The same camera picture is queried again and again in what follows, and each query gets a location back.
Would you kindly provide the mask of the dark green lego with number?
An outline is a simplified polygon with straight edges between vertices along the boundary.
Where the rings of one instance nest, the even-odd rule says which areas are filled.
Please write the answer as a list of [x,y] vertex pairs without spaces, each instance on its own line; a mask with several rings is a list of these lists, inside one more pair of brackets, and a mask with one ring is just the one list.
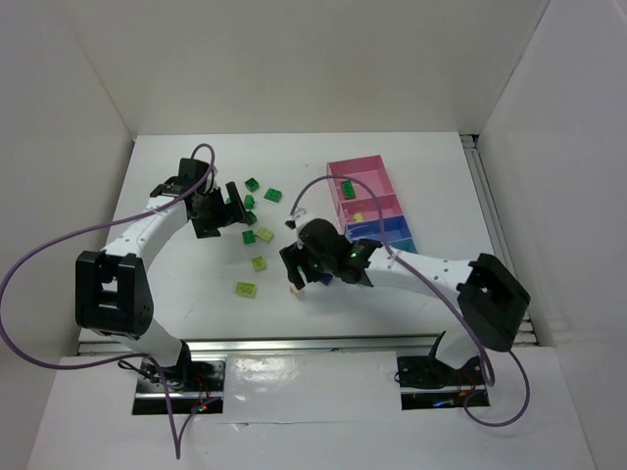
[[255,198],[252,195],[246,195],[244,198],[244,207],[251,210],[255,206]]

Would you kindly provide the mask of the purple lego brick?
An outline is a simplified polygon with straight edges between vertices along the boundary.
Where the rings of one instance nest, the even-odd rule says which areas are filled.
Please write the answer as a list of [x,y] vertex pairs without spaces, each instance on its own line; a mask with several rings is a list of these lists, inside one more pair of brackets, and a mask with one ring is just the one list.
[[318,283],[324,286],[328,286],[333,281],[333,279],[334,279],[333,275],[325,275],[318,280]]

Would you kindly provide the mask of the beige lego brick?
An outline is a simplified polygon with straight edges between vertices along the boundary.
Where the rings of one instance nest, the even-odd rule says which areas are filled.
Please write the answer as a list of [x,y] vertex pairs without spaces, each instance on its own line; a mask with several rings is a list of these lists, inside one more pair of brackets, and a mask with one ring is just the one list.
[[305,294],[305,292],[303,290],[299,290],[293,286],[291,286],[289,288],[290,293],[297,299],[297,300],[301,300]]

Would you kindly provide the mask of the dark green long lego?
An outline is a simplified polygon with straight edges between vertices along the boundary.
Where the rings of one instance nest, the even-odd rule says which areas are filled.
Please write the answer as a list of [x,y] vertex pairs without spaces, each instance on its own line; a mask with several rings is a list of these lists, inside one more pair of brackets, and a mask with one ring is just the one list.
[[356,197],[356,192],[350,180],[342,181],[340,187],[343,197],[346,201],[354,200],[354,198]]

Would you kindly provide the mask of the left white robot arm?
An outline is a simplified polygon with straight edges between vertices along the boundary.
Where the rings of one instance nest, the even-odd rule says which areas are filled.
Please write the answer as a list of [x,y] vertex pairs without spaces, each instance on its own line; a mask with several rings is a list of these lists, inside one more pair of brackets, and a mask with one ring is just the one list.
[[250,220],[236,183],[224,187],[206,162],[182,159],[178,174],[150,193],[141,217],[98,252],[75,262],[75,320],[79,327],[111,337],[162,367],[190,361],[189,348],[155,318],[148,271],[170,238],[191,223],[198,239]]

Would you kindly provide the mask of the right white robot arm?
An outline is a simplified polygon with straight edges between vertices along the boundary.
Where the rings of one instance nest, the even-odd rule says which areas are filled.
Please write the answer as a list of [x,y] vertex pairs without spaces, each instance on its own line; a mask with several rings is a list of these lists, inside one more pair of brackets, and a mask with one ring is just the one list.
[[511,351],[530,296],[495,256],[451,260],[393,249],[377,240],[350,242],[331,222],[306,212],[293,214],[285,224],[295,241],[279,254],[295,289],[331,275],[350,285],[442,301],[459,326],[440,334],[430,355],[454,370],[487,351]]

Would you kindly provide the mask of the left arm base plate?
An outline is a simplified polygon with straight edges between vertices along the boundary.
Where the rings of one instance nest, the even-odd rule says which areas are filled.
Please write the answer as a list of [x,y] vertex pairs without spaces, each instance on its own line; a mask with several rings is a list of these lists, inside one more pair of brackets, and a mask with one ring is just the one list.
[[[136,373],[132,414],[166,415],[165,387],[155,366],[143,360],[140,366],[129,364],[121,365],[121,368]],[[199,414],[222,414],[225,368],[226,361],[221,358],[195,360],[190,377],[182,380],[168,378],[172,412],[176,415],[189,414],[198,407]]]

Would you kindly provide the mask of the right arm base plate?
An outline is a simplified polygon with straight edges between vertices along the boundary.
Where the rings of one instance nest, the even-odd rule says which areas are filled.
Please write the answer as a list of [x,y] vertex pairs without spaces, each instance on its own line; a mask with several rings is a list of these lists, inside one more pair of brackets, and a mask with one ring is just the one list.
[[477,357],[453,369],[428,355],[398,356],[394,380],[400,387],[402,410],[490,405]]

